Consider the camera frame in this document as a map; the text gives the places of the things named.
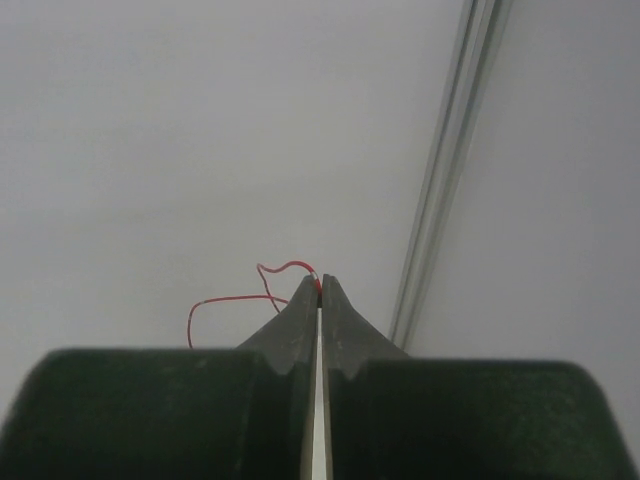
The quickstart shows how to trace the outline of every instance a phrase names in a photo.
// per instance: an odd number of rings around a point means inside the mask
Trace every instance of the wire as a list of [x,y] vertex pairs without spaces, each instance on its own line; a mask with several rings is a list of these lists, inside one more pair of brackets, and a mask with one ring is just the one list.
[[258,270],[258,275],[260,275],[260,278],[262,279],[262,283],[264,284],[264,289],[267,292],[269,299],[271,300],[271,304],[273,305],[273,308],[275,308],[276,312],[278,313],[280,313],[280,309],[278,308],[278,305],[276,305],[276,302],[273,300],[274,297],[273,295],[271,295],[271,290],[269,289],[269,282],[267,282],[267,277],[265,277],[263,271],[267,273],[280,273],[280,272],[284,272],[289,267],[302,267],[305,270],[307,270],[315,280],[316,288],[318,289],[318,294],[322,295],[322,284],[320,283],[320,278],[318,277],[318,274],[313,269],[313,267],[308,263],[301,262],[300,260],[292,260],[278,268],[265,267],[263,264],[259,263],[258,265],[256,265],[256,270]]
[[318,289],[318,294],[322,295],[322,284],[320,283],[320,278],[318,277],[318,274],[313,269],[313,267],[308,263],[301,262],[300,260],[292,260],[291,262],[287,262],[278,268],[269,268],[269,267],[265,267],[261,263],[258,263],[256,265],[256,270],[258,270],[258,275],[260,275],[260,278],[262,279],[262,283],[264,284],[264,289],[267,292],[266,295],[238,295],[234,297],[216,297],[216,298],[210,298],[208,300],[203,300],[201,302],[196,303],[193,307],[191,307],[191,311],[189,312],[189,319],[187,320],[187,342],[189,343],[189,348],[193,349],[193,342],[191,341],[191,323],[193,320],[193,312],[195,312],[196,308],[198,308],[200,305],[205,305],[207,303],[216,303],[216,302],[229,302],[234,300],[268,299],[271,301],[273,308],[276,309],[276,312],[280,313],[280,308],[278,308],[278,305],[276,304],[276,302],[284,303],[284,304],[287,304],[289,302],[282,298],[274,297],[271,294],[271,289],[269,288],[269,282],[267,282],[267,277],[265,277],[263,272],[280,273],[280,272],[284,272],[289,267],[302,267],[305,270],[307,270],[315,280],[316,288]]
[[191,307],[191,311],[189,312],[189,319],[187,320],[187,342],[189,342],[189,348],[193,349],[193,342],[191,341],[191,321],[193,319],[193,312],[195,312],[196,308],[198,308],[200,305],[205,305],[207,303],[216,303],[216,302],[231,302],[234,300],[256,300],[261,298],[266,298],[271,300],[271,302],[274,305],[275,305],[275,302],[280,302],[285,304],[289,303],[287,300],[274,297],[271,294],[269,295],[238,295],[235,297],[209,298],[208,300],[203,300],[201,302],[196,303],[193,307]]

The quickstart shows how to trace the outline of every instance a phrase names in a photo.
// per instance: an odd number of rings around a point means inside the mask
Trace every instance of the white background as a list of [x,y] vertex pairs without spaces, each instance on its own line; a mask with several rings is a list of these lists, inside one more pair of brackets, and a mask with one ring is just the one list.
[[582,364],[637,462],[639,20],[636,0],[514,2],[411,346]]
[[[0,2],[0,412],[52,348],[185,346],[258,261],[386,333],[461,5]],[[203,307],[194,342],[271,315]]]

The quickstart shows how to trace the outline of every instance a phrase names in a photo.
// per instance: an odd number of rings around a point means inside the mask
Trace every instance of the red wire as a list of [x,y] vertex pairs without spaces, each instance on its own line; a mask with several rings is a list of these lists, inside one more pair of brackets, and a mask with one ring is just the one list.
[[193,307],[191,307],[191,311],[189,312],[189,319],[187,320],[187,341],[189,342],[189,348],[193,349],[193,343],[191,342],[191,320],[193,319],[193,312],[195,312],[196,308],[198,308],[200,305],[205,305],[207,303],[216,303],[216,302],[229,302],[233,300],[255,300],[258,298],[268,298],[274,304],[275,302],[289,303],[287,300],[274,297],[271,294],[269,295],[238,295],[235,297],[209,298],[208,300],[203,300],[202,302],[196,303]]
[[275,308],[276,312],[278,312],[278,313],[280,313],[280,309],[276,305],[276,302],[273,301],[273,296],[271,295],[271,290],[269,289],[269,283],[267,282],[267,278],[264,276],[264,273],[262,273],[262,272],[265,271],[267,273],[280,273],[280,272],[284,272],[289,267],[302,267],[305,270],[307,270],[315,280],[316,288],[318,289],[318,293],[322,295],[322,284],[320,283],[320,278],[318,277],[318,274],[313,269],[313,267],[311,265],[309,265],[308,263],[301,262],[300,260],[292,260],[292,261],[287,262],[287,263],[285,263],[284,265],[282,265],[281,267],[278,267],[278,268],[265,267],[264,265],[259,263],[258,265],[256,265],[256,270],[258,270],[258,275],[260,275],[260,278],[262,279],[262,283],[264,284],[264,289],[267,292],[267,295],[269,295],[269,297],[270,297],[271,304],[273,305],[273,308]]
[[315,280],[316,288],[318,289],[318,294],[322,295],[322,284],[320,283],[320,278],[318,277],[318,274],[313,269],[313,267],[308,263],[301,262],[300,260],[292,260],[291,262],[287,262],[278,268],[265,267],[264,265],[259,263],[258,265],[256,265],[256,270],[258,270],[258,275],[260,275],[260,278],[262,279],[262,283],[264,284],[264,289],[267,292],[267,294],[266,295],[238,295],[235,297],[217,297],[217,298],[210,298],[208,300],[203,300],[202,302],[196,303],[193,307],[191,307],[191,311],[189,312],[189,319],[187,320],[187,342],[189,343],[189,348],[193,349],[193,343],[191,341],[191,322],[193,319],[193,312],[195,312],[196,308],[198,308],[200,305],[205,305],[207,303],[216,303],[216,302],[228,302],[233,300],[255,300],[255,299],[265,298],[270,300],[271,304],[273,305],[273,308],[276,309],[276,312],[280,313],[280,309],[278,308],[278,305],[276,305],[276,302],[280,302],[284,304],[287,304],[289,302],[282,298],[274,297],[273,295],[271,295],[271,290],[269,289],[269,282],[267,282],[267,277],[265,277],[263,272],[280,273],[285,271],[289,267],[302,267],[305,270],[307,270]]

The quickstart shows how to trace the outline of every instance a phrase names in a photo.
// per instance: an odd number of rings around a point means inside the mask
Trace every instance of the metal rod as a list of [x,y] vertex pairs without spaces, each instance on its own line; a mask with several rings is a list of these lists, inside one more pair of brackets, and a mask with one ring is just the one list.
[[420,318],[442,230],[512,0],[467,0],[429,153],[391,325],[407,348]]

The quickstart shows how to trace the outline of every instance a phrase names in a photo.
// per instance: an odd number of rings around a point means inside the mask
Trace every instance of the gray surface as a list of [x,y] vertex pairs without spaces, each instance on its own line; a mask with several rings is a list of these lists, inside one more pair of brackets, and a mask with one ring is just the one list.
[[[51,348],[186,345],[258,261],[386,332],[461,4],[0,2],[0,411]],[[271,315],[202,307],[194,342]]]
[[640,459],[640,3],[515,2],[411,353],[576,361]]

